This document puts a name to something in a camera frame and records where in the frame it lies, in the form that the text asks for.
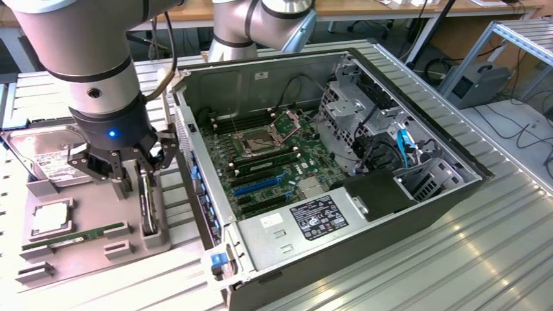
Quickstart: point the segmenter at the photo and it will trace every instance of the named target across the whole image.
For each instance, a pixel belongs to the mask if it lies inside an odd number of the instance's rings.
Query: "pcie slot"
[[[253,175],[249,175],[249,176],[242,177],[242,178],[237,178],[233,181],[230,181],[230,187],[231,188],[238,187],[241,185],[245,185],[246,183],[253,183],[257,180],[261,180],[261,179],[265,179],[265,178],[269,178],[269,177],[273,177],[273,176],[274,176],[273,172],[267,172],[267,171],[258,172]]]
[[[234,196],[242,196],[243,194],[247,194],[250,192],[258,191],[261,189],[273,187],[275,185],[279,185],[281,181],[282,181],[282,177],[283,177],[283,173],[279,174],[277,177],[263,180],[258,183],[254,183],[253,185],[245,186],[239,189],[235,189],[233,192]]]
[[[270,198],[267,200],[263,200],[263,201],[261,201],[261,202],[258,202],[255,204],[243,206],[241,208],[242,213],[243,214],[247,214],[247,213],[257,212],[257,211],[259,211],[262,209],[267,209],[270,207],[274,207],[277,204],[287,201],[287,199],[290,198],[290,195],[291,194],[287,192],[287,193],[281,194],[279,196],[274,196],[273,198]]]

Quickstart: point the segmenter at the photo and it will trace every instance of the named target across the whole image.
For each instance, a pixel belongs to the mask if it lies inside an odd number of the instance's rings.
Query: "aluminum profile table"
[[[522,92],[522,98],[527,96],[542,78],[548,74],[553,68],[553,20],[550,17],[542,19],[528,19],[520,21],[492,21],[478,38],[463,62],[458,66],[451,75],[439,85],[439,93],[446,98],[459,81],[467,66],[472,63],[479,51],[487,44],[490,36],[496,34],[510,43],[516,45],[523,51],[535,56],[547,68],[531,82],[526,90]],[[504,46],[491,55],[491,59],[498,55]]]
[[[378,66],[495,178],[430,228],[262,310],[550,310],[553,201],[547,186],[379,45],[359,40],[310,45],[303,50],[343,47],[357,48]],[[278,52],[262,50],[259,54]],[[199,57],[183,58],[179,65],[201,61]],[[154,86],[159,63],[137,63],[142,87]],[[54,96],[45,87],[47,79],[45,73],[21,75],[15,93],[22,97],[15,96],[15,102]],[[175,243],[170,251],[15,295],[17,310],[43,309],[45,305],[54,310],[223,310],[222,298],[206,287],[199,269],[201,243],[189,209],[186,204],[177,208],[170,213],[182,216],[169,221]],[[7,206],[0,225],[13,210],[15,206]],[[9,232],[0,236],[0,243],[9,236]],[[3,255],[0,267],[9,257]],[[1,280],[0,290],[5,297],[9,288],[1,287]]]

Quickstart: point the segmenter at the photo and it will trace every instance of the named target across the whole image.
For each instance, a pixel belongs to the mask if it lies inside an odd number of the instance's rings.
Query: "black cable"
[[[286,95],[287,88],[289,88],[289,86],[290,86],[291,82],[293,82],[293,81],[294,81],[298,77],[301,77],[301,76],[302,76],[303,78],[306,78],[309,81],[311,81],[311,82],[317,85],[317,87],[321,89],[321,91],[322,91],[322,92],[325,91],[325,89],[323,89],[322,85],[317,82],[317,80],[314,80],[311,77],[309,77],[309,76],[307,76],[307,75],[305,75],[303,73],[298,73],[297,75],[291,76],[291,78],[287,80],[286,86],[283,87],[283,91],[282,91],[282,93],[281,93],[281,95],[279,95],[278,102],[275,102],[274,110],[277,110],[277,109],[279,108],[279,106],[282,105],[282,102],[283,102],[283,96]]]
[[[190,41],[190,38],[187,37],[185,29],[182,29],[182,48],[183,48],[183,55],[186,55],[186,48],[185,48],[186,44],[183,43],[183,38],[186,39],[187,45],[190,46],[191,55],[193,55],[193,45],[191,45],[191,41]]]
[[[483,52],[483,53],[478,54],[475,57],[490,54],[494,50],[496,50],[500,47],[502,47],[502,44],[499,44],[496,47],[490,49],[487,52]],[[426,79],[426,81],[431,85],[438,85],[442,81],[442,79],[430,78],[430,75],[428,75],[430,71],[435,71],[435,69],[430,70],[431,66],[434,66],[435,64],[443,65],[444,74],[446,74],[448,72],[448,69],[452,67],[452,65],[448,62],[456,62],[459,60],[463,60],[463,58],[434,58],[432,60],[428,60],[428,62],[423,66],[423,70],[422,70],[422,75],[423,75],[423,78]]]
[[[518,76],[519,76],[519,62],[520,62],[520,59],[519,59],[519,51],[520,51],[522,49],[520,48],[518,48],[518,53],[516,53],[516,75],[515,75],[515,77],[514,77],[514,84],[512,84],[512,90],[510,91],[510,104],[515,104],[514,102],[512,102],[512,97],[514,97],[514,89],[516,88],[516,84],[518,84]]]
[[[419,21],[420,23],[422,23],[422,21],[419,19],[420,19],[422,13],[423,13],[423,9],[426,8],[426,3],[427,3],[427,0],[423,0],[422,9],[420,9],[420,12],[418,12],[416,21]],[[411,25],[411,28],[406,32],[404,42],[403,42],[403,44],[400,46],[399,53],[396,54],[396,58],[398,59],[402,57],[403,48],[404,48],[406,42],[408,41],[408,37],[410,37],[410,35],[412,33],[414,27],[415,27],[415,25],[412,24]]]
[[[508,96],[508,94],[502,94],[502,93],[498,93],[498,94],[496,94],[496,96],[491,98],[491,100],[495,100],[495,99],[496,99],[496,98],[499,98],[499,97],[504,97],[506,99],[511,98],[511,99],[515,99],[515,100],[518,100],[518,101],[520,102],[519,104],[515,104],[514,102],[511,102],[511,104],[512,104],[512,105],[515,105],[515,106],[519,106],[519,105],[526,104],[526,103],[527,103],[527,101],[535,97],[535,95],[538,95],[538,94],[540,94],[540,93],[547,93],[547,92],[553,92],[553,89],[546,89],[546,90],[543,90],[543,91],[535,92],[535,93],[534,93],[534,94],[531,94],[531,96],[530,96],[530,97],[527,97],[524,100],[522,100],[520,98],[516,98],[516,97],[511,97],[511,96]]]
[[[165,75],[165,78],[161,80],[161,83],[158,84],[157,88],[153,90],[153,92],[150,94],[146,95],[146,102],[150,102],[151,100],[154,100],[161,93],[163,92],[166,86],[170,83],[170,80],[174,77],[175,74],[175,49],[174,49],[174,33],[173,33],[173,25],[170,24],[170,17],[167,12],[163,12],[165,15],[165,20],[166,20],[166,30],[169,32],[169,42],[170,42],[170,52],[173,53],[173,61],[170,63],[170,69],[169,72]]]
[[[374,112],[376,112],[376,108],[378,107],[374,104],[374,106],[371,107],[371,110],[368,111],[368,114],[366,115],[366,117],[362,119],[362,121],[357,125],[355,131],[353,132],[353,140],[355,140],[355,138],[357,138],[357,132],[358,132],[358,130],[362,128],[362,126],[365,125],[365,123],[368,121],[370,117],[374,115]]]
[[[435,142],[435,139],[430,138],[423,144],[422,146],[426,146],[428,143],[434,143],[434,150],[438,150],[438,143]]]
[[[151,19],[151,45],[155,51],[155,59],[158,60],[158,48],[157,48],[157,16]]]
[[[484,107],[487,107],[487,109],[488,110],[491,110],[491,112],[492,113],[495,113],[496,115],[499,115],[502,118],[504,118],[504,119],[507,119],[510,122],[512,122],[519,128],[520,128],[520,131],[519,132],[516,132],[512,136],[510,136],[510,137],[506,137],[506,136],[502,136],[499,133],[498,133],[498,131],[496,131],[496,129],[492,127],[492,125],[490,124],[490,122],[487,121],[487,119],[483,117],[483,115],[479,113],[479,111],[475,109],[475,108],[472,108],[476,112],[478,112],[478,115],[482,117],[482,119],[483,119],[483,121],[487,123],[487,125],[491,127],[491,130],[499,135],[499,137],[502,137],[502,138],[504,138],[504,139],[510,139],[510,138],[512,138],[512,137],[515,137],[515,136],[518,136],[518,138],[516,138],[516,148],[518,149],[523,149],[523,148],[527,148],[527,147],[530,147],[530,146],[532,146],[534,144],[536,144],[536,143],[546,143],[550,147],[551,147],[551,152],[548,153],[548,155],[547,155],[547,157],[546,157],[546,159],[544,159],[544,162],[543,162],[543,166],[544,166],[544,170],[546,170],[546,173],[547,173],[547,175],[548,175],[548,177],[553,179],[553,173],[550,172],[550,169],[548,169],[548,162],[551,162],[553,161],[553,144],[547,141],[547,140],[550,140],[550,139],[553,139],[553,137],[547,137],[547,138],[539,138],[538,136],[535,136],[535,134],[532,134],[528,130],[527,130],[527,126],[528,126],[528,124],[526,125],[526,126],[520,126],[519,124],[518,124],[518,122],[516,121],[514,121],[511,118],[508,118],[507,116],[504,116],[503,114],[500,114],[500,113],[498,113],[488,105],[483,105]],[[527,144],[527,145],[524,145],[524,146],[520,146],[519,145],[519,137],[522,136],[522,134],[523,134],[523,132],[527,132],[535,139],[536,139],[536,141],[534,141],[532,143],[530,143],[530,144]]]
[[[391,150],[391,153],[394,154],[394,156],[395,156],[395,158],[396,158],[396,160],[400,162],[400,163],[403,163],[403,160],[402,160],[402,157],[400,157],[400,153],[399,153],[399,151],[390,145],[390,143],[388,142],[386,142],[386,141],[376,141],[375,142],[375,144],[380,144],[382,146],[386,146],[387,147],[387,149],[390,149]]]
[[[526,7],[523,5],[523,3],[520,2],[520,0],[516,1],[519,6],[522,7],[522,15],[526,15]]]
[[[546,99],[550,97],[553,95],[553,93],[551,94],[548,94],[544,98],[543,98],[543,100],[542,100],[542,113],[544,113],[544,101],[546,101]]]
[[[353,162],[357,162],[357,161],[358,161],[358,159],[350,159],[349,157],[345,157],[343,155],[337,154],[335,152],[333,152],[333,154],[334,154],[334,156],[338,156],[338,157],[341,157],[342,159],[346,159],[346,160],[349,160],[349,161],[353,161]]]
[[[510,15],[515,15],[516,14],[516,8],[514,7],[514,5],[511,5],[508,2],[504,2],[510,8],[512,9],[512,13]]]
[[[512,137],[515,137],[516,135],[519,135],[519,132],[516,132],[515,134],[512,134],[511,136],[503,136],[495,129],[495,127],[491,125],[490,121],[487,121],[487,119],[483,117],[482,113],[478,111],[478,109],[475,109],[475,107],[472,107],[474,111],[478,113],[478,115],[480,116],[482,120],[484,121],[484,123],[487,123],[487,125],[490,126],[491,130],[495,132],[496,136],[499,136],[503,139],[511,139]]]

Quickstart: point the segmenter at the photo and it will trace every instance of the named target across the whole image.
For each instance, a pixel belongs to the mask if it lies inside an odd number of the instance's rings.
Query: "workbench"
[[[540,4],[532,0],[522,0],[524,4],[524,13],[519,12],[520,19],[530,18]],[[439,12],[443,9],[446,0],[440,0],[439,4],[428,5],[423,9],[422,18],[428,18],[426,25],[422,28],[420,35],[414,48],[408,53],[406,62],[410,62],[420,44],[426,39],[430,29],[435,24]],[[418,17],[420,7],[414,5],[384,6],[380,2],[374,0],[317,0],[315,9],[318,13],[317,21],[331,22],[327,29],[333,31],[335,21],[357,21],[357,20],[379,20],[379,19],[411,19]],[[197,32],[193,28],[213,26],[213,3],[211,0],[186,0],[182,6],[173,8],[169,11],[170,20],[174,29],[186,29],[185,35],[189,39],[190,46],[187,47],[199,53]],[[486,8],[471,3],[470,0],[456,0],[452,8],[447,13],[447,17],[460,16],[495,16],[512,14],[510,6]],[[7,47],[9,53],[17,63],[18,69],[22,73],[35,71],[35,64],[30,53],[26,53],[25,47],[21,45],[19,37],[23,35],[18,28],[18,23],[9,8],[0,5],[0,39]],[[159,17],[158,29],[166,28],[163,17]],[[131,30],[150,30],[150,23],[143,23]]]
[[[553,201],[548,185],[379,45],[363,40],[307,45],[305,51],[351,47],[365,55],[427,115],[495,175],[491,182],[415,235],[376,252],[262,310],[550,310],[553,307]],[[261,56],[278,54],[261,50]],[[179,66],[203,62],[181,58]],[[142,91],[154,88],[157,69],[169,60],[138,62]],[[62,109],[46,73],[21,74],[0,98],[11,113]],[[155,108],[149,108],[150,115]],[[0,182],[0,245],[15,246],[18,201],[25,174],[5,155]],[[207,288],[199,268],[202,246],[181,180],[163,173],[167,223],[173,249],[125,266],[14,294],[15,284],[0,275],[5,310],[223,310],[218,292]],[[3,248],[0,267],[15,260]]]

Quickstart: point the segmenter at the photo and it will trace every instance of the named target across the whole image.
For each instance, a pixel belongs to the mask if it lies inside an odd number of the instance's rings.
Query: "power supply label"
[[[303,237],[309,241],[321,238],[349,225],[330,196],[323,196],[299,206],[291,207],[290,212]]]

